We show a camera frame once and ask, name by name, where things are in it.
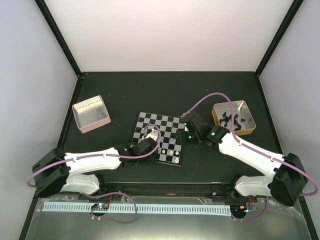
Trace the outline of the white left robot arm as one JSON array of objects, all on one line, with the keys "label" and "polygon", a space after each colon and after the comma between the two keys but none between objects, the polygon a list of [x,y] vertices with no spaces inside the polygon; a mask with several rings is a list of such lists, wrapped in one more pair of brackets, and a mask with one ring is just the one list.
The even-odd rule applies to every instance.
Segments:
[{"label": "white left robot arm", "polygon": [[75,192],[103,199],[108,192],[97,171],[130,168],[140,161],[154,161],[159,140],[147,137],[139,143],[119,144],[101,151],[65,153],[54,148],[32,166],[27,185],[39,198],[61,192]]}]

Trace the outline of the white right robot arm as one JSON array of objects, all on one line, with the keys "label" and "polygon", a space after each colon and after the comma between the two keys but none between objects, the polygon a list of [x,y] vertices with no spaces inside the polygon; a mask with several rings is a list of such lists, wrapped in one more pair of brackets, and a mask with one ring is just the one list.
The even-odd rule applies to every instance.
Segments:
[{"label": "white right robot arm", "polygon": [[190,112],[181,118],[184,139],[209,151],[231,156],[255,168],[261,176],[236,177],[228,187],[228,198],[234,202],[248,196],[273,197],[279,203],[293,207],[301,196],[308,179],[300,158],[289,153],[284,156],[260,148],[220,125],[208,125],[198,113]]}]

